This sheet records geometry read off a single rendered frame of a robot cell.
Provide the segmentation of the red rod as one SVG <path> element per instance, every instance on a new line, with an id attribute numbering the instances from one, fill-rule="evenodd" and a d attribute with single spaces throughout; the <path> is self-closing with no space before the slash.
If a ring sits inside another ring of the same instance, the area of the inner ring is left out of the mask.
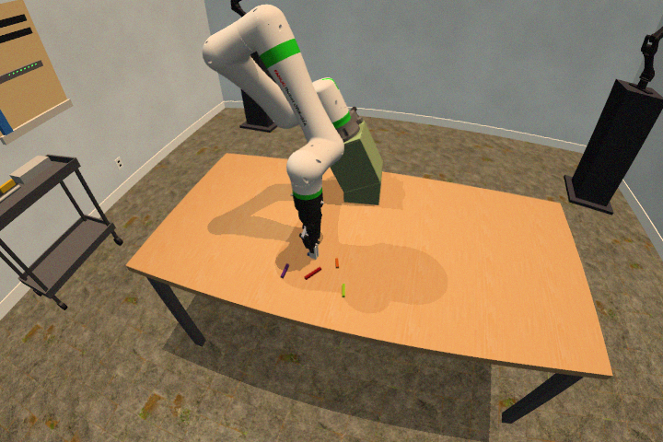
<path id="1" fill-rule="evenodd" d="M 316 270 L 314 270 L 313 272 L 309 273 L 308 275 L 304 276 L 304 277 L 305 277 L 306 280 L 308 280 L 311 276 L 313 276 L 314 274 L 318 273 L 319 271 L 321 271 L 321 268 L 320 268 L 320 267 L 317 268 Z"/>

